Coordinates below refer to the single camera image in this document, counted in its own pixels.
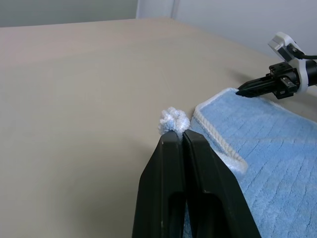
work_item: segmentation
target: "blue towel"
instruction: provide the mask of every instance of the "blue towel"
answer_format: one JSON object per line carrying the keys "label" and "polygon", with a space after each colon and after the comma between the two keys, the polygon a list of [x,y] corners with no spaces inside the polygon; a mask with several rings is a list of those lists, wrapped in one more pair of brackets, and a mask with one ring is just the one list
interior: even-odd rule
{"label": "blue towel", "polygon": [[317,238],[317,123],[235,92],[198,105],[190,129],[240,164],[237,179],[263,238]]}

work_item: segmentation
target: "beige table surface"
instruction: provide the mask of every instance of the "beige table surface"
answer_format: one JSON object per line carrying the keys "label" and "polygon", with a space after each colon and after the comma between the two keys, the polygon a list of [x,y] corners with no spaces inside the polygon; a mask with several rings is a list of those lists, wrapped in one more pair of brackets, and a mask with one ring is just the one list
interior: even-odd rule
{"label": "beige table surface", "polygon": [[0,28],[0,237],[130,237],[161,110],[277,62],[170,19]]}

